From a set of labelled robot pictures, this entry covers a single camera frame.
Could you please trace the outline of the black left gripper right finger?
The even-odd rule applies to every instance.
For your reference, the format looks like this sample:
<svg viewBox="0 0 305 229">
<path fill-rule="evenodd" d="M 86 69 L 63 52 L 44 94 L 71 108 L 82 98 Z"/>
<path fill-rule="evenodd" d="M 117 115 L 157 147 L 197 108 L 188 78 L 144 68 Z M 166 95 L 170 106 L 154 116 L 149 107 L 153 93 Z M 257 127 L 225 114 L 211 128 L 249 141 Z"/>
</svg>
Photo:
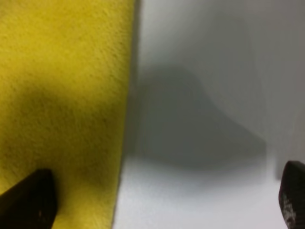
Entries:
<svg viewBox="0 0 305 229">
<path fill-rule="evenodd" d="M 288 161 L 284 167 L 279 189 L 279 206 L 289 229 L 305 227 L 305 165 Z"/>
</svg>

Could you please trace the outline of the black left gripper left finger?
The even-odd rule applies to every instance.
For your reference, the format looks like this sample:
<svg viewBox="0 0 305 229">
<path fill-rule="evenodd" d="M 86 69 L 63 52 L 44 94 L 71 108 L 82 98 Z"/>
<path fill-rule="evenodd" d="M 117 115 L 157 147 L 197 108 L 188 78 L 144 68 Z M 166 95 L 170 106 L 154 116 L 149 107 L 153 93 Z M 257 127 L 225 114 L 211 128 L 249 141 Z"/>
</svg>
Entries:
<svg viewBox="0 0 305 229">
<path fill-rule="evenodd" d="M 52 171 L 38 169 L 0 196 L 2 229 L 51 229 L 57 214 Z"/>
</svg>

